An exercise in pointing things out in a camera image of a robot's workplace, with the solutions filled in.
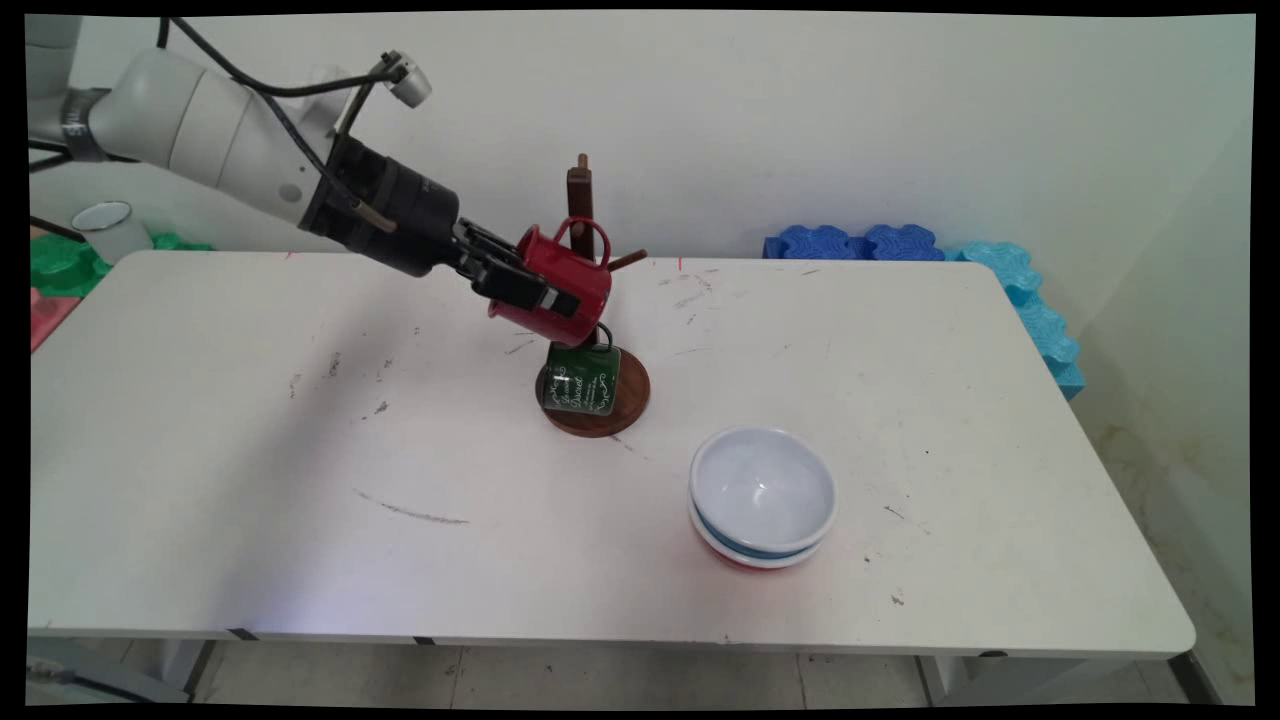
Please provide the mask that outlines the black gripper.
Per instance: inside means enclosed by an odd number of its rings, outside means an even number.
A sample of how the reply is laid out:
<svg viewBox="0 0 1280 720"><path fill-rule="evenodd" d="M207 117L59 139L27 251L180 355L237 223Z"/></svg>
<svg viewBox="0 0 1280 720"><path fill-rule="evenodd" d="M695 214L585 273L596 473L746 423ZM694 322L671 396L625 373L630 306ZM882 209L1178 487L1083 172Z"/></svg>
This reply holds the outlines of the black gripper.
<svg viewBox="0 0 1280 720"><path fill-rule="evenodd" d="M460 196L361 141L339 138L301 218L303 232L330 240L411 277L448 266L475 293L532 313L571 318L580 299L524 265L522 252L475 222L458 223Z"/></svg>

